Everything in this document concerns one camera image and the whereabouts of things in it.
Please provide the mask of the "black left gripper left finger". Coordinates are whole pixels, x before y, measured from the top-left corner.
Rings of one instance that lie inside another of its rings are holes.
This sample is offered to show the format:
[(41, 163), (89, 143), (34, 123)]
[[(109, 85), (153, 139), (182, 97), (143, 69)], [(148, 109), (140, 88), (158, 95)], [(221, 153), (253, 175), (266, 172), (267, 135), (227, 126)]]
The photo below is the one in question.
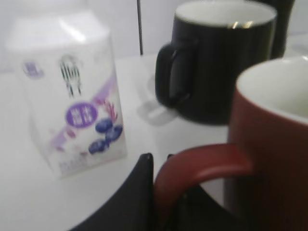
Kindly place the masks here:
[(121, 187), (73, 231), (150, 231), (153, 218), (154, 159), (140, 155)]

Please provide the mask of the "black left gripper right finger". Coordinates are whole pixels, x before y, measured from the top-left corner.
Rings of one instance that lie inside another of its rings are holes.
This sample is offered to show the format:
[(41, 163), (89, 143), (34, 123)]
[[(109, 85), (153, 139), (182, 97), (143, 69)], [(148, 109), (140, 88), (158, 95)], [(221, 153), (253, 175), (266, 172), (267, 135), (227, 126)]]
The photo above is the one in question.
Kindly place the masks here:
[(166, 160), (167, 231), (241, 231), (239, 219), (201, 187), (243, 175), (243, 154), (170, 154)]

